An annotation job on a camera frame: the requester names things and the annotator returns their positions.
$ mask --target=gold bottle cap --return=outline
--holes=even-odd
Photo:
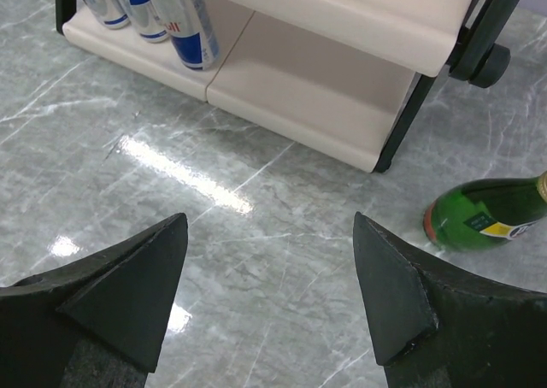
[[[541,197],[547,202],[547,172],[539,176],[538,191]]]

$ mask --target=silver can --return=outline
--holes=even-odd
[[[133,27],[147,42],[161,42],[168,38],[163,24],[150,0],[119,0]]]
[[[99,22],[108,29],[119,29],[129,23],[118,0],[84,0]]]
[[[219,45],[205,0],[151,0],[182,62],[191,69],[210,67]]]

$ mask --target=marble floor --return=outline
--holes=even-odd
[[[504,78],[442,75],[392,169],[366,174],[70,45],[54,0],[0,0],[0,285],[176,212],[190,247],[150,388],[385,387],[354,213],[474,273],[547,291],[547,231],[481,254],[421,230],[462,181],[547,169],[546,19],[518,10]]]

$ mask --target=white shelf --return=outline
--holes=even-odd
[[[436,76],[471,0],[231,0],[292,25]]]
[[[131,25],[118,30],[102,26],[84,6],[63,26],[67,40],[84,50],[130,68],[190,96],[206,101],[207,86],[235,45],[252,11],[227,0],[206,0],[221,48],[217,63],[204,71],[186,68],[171,42],[149,44]]]
[[[207,0],[222,58],[185,68],[170,42],[101,26],[88,8],[67,40],[174,89],[372,171],[415,72],[230,3]]]
[[[371,172],[414,74],[255,13],[207,99]]]

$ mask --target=beverage can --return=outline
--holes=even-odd
[[[119,29],[129,23],[118,0],[84,0],[87,7],[104,26]]]
[[[151,0],[182,62],[206,69],[219,56],[219,45],[205,0]]]
[[[147,42],[156,43],[168,38],[150,0],[119,0],[138,34]]]

